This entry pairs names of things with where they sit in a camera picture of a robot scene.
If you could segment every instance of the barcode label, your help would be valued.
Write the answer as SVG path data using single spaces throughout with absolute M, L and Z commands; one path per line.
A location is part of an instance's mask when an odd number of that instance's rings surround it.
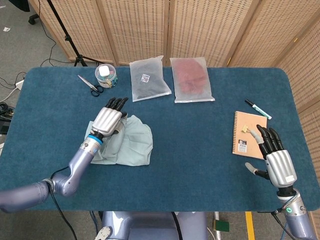
M 238 152 L 246 153 L 247 152 L 247 141 L 239 140 L 238 142 Z
M 147 83 L 147 82 L 149 82 L 149 78 L 150 78 L 149 75 L 142 74 L 141 81 L 144 83 Z

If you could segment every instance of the yellow floor tape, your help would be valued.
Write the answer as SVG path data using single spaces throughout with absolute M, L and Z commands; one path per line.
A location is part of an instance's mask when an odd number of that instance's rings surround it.
M 248 232 L 248 240 L 255 240 L 254 222 L 252 221 L 252 213 L 245 212 L 246 229 Z

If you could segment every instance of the plastic bag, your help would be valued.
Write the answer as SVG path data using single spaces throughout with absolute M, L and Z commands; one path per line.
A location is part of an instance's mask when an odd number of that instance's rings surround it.
M 170 58 L 175 103 L 214 101 L 204 57 Z
M 158 56 L 130 62 L 133 102 L 172 93 L 164 81 L 162 58 Z

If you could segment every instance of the teal cloth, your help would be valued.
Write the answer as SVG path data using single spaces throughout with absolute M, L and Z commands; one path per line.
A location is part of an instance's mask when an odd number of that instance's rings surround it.
M 103 144 L 92 160 L 92 164 L 121 164 L 128 166 L 149 165 L 153 148 L 152 132 L 148 125 L 132 115 L 122 118 L 120 131 L 103 138 Z M 87 137 L 94 122 L 86 129 Z

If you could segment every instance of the kraft paper notebook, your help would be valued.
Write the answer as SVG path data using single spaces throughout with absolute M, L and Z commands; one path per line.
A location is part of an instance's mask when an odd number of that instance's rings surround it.
M 232 153 L 246 157 L 252 157 L 257 159 L 263 159 L 260 152 L 259 145 L 254 137 L 249 132 L 242 132 L 241 130 L 246 125 L 248 129 L 254 130 L 260 134 L 257 129 L 257 124 L 262 127 L 267 127 L 267 118 L 265 116 L 254 115 L 241 111 L 236 111 L 234 114 L 233 125 L 233 145 Z

